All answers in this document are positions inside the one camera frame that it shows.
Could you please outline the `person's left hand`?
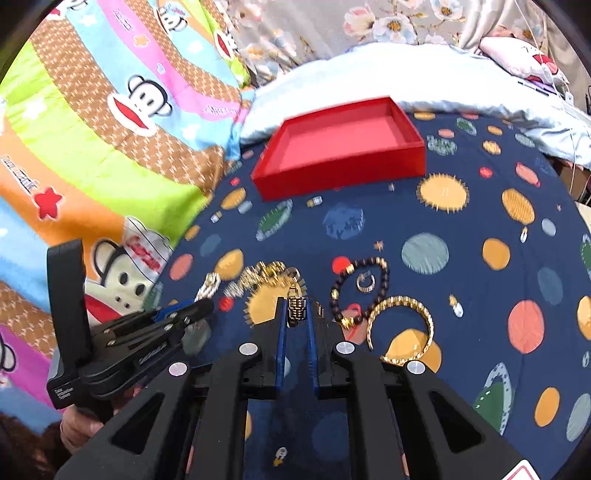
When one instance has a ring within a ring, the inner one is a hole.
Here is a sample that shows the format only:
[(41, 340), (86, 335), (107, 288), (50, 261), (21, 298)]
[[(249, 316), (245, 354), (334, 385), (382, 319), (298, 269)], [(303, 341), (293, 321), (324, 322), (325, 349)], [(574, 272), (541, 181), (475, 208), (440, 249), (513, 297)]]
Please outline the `person's left hand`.
[(103, 423), (72, 405), (63, 412), (60, 439), (70, 454), (80, 450), (101, 428)]

